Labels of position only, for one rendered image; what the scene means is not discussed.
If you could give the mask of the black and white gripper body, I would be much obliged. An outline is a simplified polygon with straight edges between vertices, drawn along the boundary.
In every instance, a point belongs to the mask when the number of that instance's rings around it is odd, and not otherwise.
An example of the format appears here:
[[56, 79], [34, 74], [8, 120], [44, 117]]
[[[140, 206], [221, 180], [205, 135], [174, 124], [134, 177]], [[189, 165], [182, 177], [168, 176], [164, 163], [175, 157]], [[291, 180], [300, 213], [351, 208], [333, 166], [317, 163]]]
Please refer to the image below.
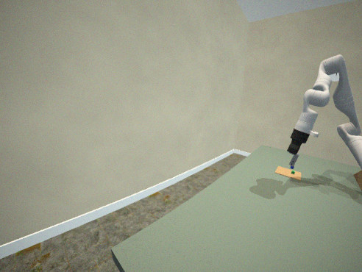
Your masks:
[[319, 133], [312, 131], [312, 129], [313, 124], [298, 120], [292, 132], [292, 141], [287, 151], [292, 154], [297, 154], [297, 152], [299, 151], [299, 147], [302, 145], [302, 143], [306, 143], [309, 135], [318, 137]]

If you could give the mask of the orange square mat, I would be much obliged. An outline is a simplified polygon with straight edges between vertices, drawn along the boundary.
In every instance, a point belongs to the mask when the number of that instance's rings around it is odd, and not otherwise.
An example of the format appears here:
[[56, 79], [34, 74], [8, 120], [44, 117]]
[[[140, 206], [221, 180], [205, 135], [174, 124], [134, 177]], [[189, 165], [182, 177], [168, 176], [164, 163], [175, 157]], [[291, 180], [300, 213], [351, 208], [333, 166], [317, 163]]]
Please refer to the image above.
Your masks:
[[278, 174], [280, 174], [280, 175], [287, 176], [287, 177], [290, 177], [290, 178], [292, 178], [292, 179], [296, 179], [296, 180], [301, 181], [301, 173], [295, 171], [295, 174], [292, 174], [291, 171], [292, 171], [292, 170], [290, 170], [290, 169], [287, 169], [287, 168], [283, 168], [283, 167], [278, 166], [278, 167], [277, 167], [277, 170], [275, 171], [275, 173], [278, 173]]

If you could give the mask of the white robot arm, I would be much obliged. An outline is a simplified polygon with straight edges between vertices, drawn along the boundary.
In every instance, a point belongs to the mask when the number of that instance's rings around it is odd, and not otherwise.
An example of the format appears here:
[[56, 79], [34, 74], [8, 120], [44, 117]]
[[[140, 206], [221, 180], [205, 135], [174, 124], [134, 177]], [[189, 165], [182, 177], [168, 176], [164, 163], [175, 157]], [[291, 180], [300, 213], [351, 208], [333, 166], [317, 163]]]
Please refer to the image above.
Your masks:
[[329, 89], [332, 84], [332, 80], [328, 75], [336, 73], [339, 73], [339, 81], [333, 93], [334, 104], [350, 120], [347, 124], [339, 125], [337, 132], [352, 152], [362, 170], [362, 136], [358, 136], [361, 134], [361, 127], [355, 110], [355, 102], [349, 84], [346, 63], [342, 55], [336, 55], [320, 63], [318, 77], [313, 89], [305, 92], [299, 120], [310, 124], [315, 123], [318, 113], [311, 110], [309, 104], [317, 107], [324, 107], [328, 104], [330, 100]]

